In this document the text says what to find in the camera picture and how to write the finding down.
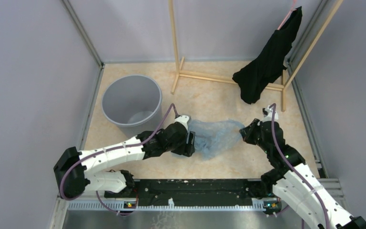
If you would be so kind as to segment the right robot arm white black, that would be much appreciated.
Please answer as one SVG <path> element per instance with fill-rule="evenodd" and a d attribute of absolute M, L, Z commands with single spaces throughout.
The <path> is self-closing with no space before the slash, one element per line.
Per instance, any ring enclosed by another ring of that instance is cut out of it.
<path fill-rule="evenodd" d="M 366 229 L 362 216 L 345 210 L 314 176 L 301 154 L 286 144 L 277 122 L 254 119 L 240 129 L 243 141 L 260 147 L 272 170 L 250 188 L 254 198 L 278 197 L 311 229 Z"/>

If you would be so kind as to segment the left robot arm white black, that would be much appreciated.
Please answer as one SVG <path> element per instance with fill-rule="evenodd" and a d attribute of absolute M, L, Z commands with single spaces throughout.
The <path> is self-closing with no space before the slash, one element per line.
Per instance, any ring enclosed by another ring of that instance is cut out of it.
<path fill-rule="evenodd" d="M 160 157 L 163 153 L 191 157 L 195 152 L 195 132 L 174 122 L 157 132 L 144 131 L 124 142 L 94 150 L 67 148 L 55 164 L 60 197 L 74 200 L 86 191 L 103 191 L 105 197 L 130 198 L 135 190 L 133 175 L 110 168 L 130 161 Z"/>

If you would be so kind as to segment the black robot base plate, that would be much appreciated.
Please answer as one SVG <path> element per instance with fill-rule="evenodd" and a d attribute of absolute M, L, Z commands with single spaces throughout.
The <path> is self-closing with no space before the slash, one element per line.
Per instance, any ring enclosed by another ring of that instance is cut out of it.
<path fill-rule="evenodd" d="M 165 206 L 169 199 L 177 207 L 253 206 L 258 200 L 265 210 L 283 206 L 259 179 L 140 179 L 119 193 L 105 191 L 104 197 L 131 198 L 140 207 Z"/>

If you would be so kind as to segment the light blue trash bag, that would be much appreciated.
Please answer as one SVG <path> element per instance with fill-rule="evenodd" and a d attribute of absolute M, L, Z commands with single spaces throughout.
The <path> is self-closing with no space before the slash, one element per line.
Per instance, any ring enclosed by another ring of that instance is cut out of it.
<path fill-rule="evenodd" d="M 234 148 L 242 140 L 240 130 L 244 127 L 242 123 L 231 119 L 218 122 L 192 120 L 188 124 L 188 130 L 195 133 L 195 151 L 204 160 Z"/>

